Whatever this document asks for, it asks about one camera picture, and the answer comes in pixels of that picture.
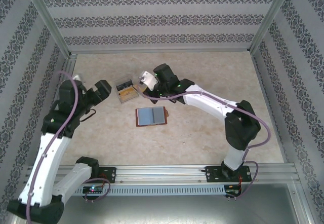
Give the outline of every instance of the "black mounting bracket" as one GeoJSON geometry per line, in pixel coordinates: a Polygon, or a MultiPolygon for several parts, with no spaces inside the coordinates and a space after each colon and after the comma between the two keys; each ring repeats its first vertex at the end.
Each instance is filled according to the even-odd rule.
{"type": "MultiPolygon", "coordinates": [[[[117,168],[115,167],[99,167],[98,177],[106,178],[110,183],[115,183],[116,171],[117,168]]],[[[93,181],[91,183],[102,183],[102,181],[93,181]]]]}
{"type": "Polygon", "coordinates": [[[206,173],[207,182],[239,182],[239,177],[241,177],[242,182],[252,181],[250,168],[248,166],[240,166],[230,178],[223,174],[222,169],[222,166],[205,167],[203,172],[206,173]]]}

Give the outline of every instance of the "aluminum frame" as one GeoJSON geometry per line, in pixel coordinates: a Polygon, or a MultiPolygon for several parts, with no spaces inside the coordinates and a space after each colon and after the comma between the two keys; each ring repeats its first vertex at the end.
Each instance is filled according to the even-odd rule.
{"type": "Polygon", "coordinates": [[[47,26],[47,28],[49,29],[55,42],[59,46],[61,52],[64,55],[64,58],[68,58],[68,56],[71,54],[71,51],[69,50],[59,28],[57,27],[53,17],[51,16],[50,11],[47,9],[44,1],[43,0],[31,0],[31,1],[37,8],[37,11],[39,12],[40,16],[42,17],[45,25],[47,26]]]}
{"type": "MultiPolygon", "coordinates": [[[[247,164],[251,174],[255,174],[256,166],[247,164]]],[[[141,165],[141,166],[114,166],[117,168],[115,183],[112,186],[122,186],[125,189],[132,186],[149,188],[150,186],[212,186],[229,185],[237,182],[208,183],[206,173],[201,172],[210,165],[141,165]]],[[[60,166],[55,182],[60,181],[73,166],[60,166]]],[[[25,176],[25,183],[31,174],[29,166],[25,176]]],[[[294,163],[259,164],[259,173],[254,184],[287,184],[291,200],[299,223],[314,224],[304,190],[294,163]]]]}
{"type": "Polygon", "coordinates": [[[255,36],[251,42],[251,45],[248,49],[251,54],[255,54],[255,52],[257,51],[264,35],[268,31],[268,28],[272,24],[276,14],[280,10],[280,7],[283,2],[284,2],[284,0],[273,0],[267,14],[265,15],[265,17],[264,17],[264,19],[263,19],[263,21],[262,21],[257,33],[255,34],[255,36]]]}

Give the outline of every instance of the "white robotic arm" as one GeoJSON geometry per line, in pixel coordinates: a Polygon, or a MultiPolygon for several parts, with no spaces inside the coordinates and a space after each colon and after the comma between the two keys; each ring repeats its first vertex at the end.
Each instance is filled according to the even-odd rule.
{"type": "Polygon", "coordinates": [[[225,165],[224,174],[230,176],[231,172],[236,171],[242,165],[247,146],[255,138],[261,127],[256,120],[236,112],[236,110],[228,107],[228,105],[232,107],[239,106],[241,109],[254,114],[251,105],[246,101],[237,103],[213,95],[187,79],[179,81],[166,64],[161,64],[153,71],[154,75],[145,71],[140,76],[141,83],[147,86],[144,94],[159,98],[161,96],[176,96],[185,92],[201,92],[201,94],[185,94],[176,100],[183,104],[198,107],[224,123],[226,138],[230,144],[223,162],[225,165]],[[209,94],[223,101],[224,104],[203,94],[209,94]]]}
{"type": "Polygon", "coordinates": [[[64,81],[59,88],[57,100],[50,112],[45,116],[42,126],[40,147],[29,180],[17,200],[9,201],[7,210],[20,218],[26,219],[27,199],[33,177],[37,174],[30,203],[31,220],[38,223],[56,224],[61,218],[64,205],[75,190],[89,178],[98,177],[98,160],[81,157],[74,168],[56,185],[55,177],[63,154],[71,141],[80,118],[90,111],[92,106],[105,100],[111,93],[111,86],[104,80],[95,84],[97,90],[88,91],[78,79],[74,80],[78,89],[78,104],[73,117],[51,144],[38,172],[36,167],[50,144],[54,134],[68,118],[75,101],[75,93],[71,81],[64,81]]]}

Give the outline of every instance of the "enclosure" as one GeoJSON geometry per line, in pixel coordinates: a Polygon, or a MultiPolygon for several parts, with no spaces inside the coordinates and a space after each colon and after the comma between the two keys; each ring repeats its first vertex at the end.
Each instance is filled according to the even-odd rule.
{"type": "MultiPolygon", "coordinates": [[[[82,74],[90,88],[123,76],[135,81],[163,63],[210,93],[249,101],[270,126],[271,141],[247,156],[260,163],[258,182],[245,200],[228,204],[202,192],[112,192],[89,207],[75,196],[59,223],[324,223],[323,22],[324,0],[0,0],[0,223],[22,221],[6,208],[27,183],[43,118],[66,79],[57,71],[82,74]]],[[[152,106],[143,97],[121,104],[113,91],[77,128],[56,181],[89,156],[120,170],[116,189],[129,191],[138,179],[143,188],[153,188],[152,179],[162,189],[205,186],[193,169],[224,160],[223,123],[160,101],[168,123],[136,127],[135,109],[152,106]]],[[[265,137],[261,129],[253,143],[265,137]]]]}

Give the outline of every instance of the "black cable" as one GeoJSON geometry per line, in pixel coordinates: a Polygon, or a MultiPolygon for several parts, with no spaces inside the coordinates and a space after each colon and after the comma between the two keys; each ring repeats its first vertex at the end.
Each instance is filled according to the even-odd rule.
{"type": "Polygon", "coordinates": [[[87,120],[87,119],[89,119],[89,118],[91,118],[94,114],[96,114],[97,113],[97,111],[96,110],[94,110],[94,109],[90,109],[90,111],[93,111],[94,113],[93,114],[91,114],[90,116],[88,116],[88,117],[86,117],[85,119],[82,119],[82,120],[80,120],[80,122],[84,122],[85,120],[87,120]]]}

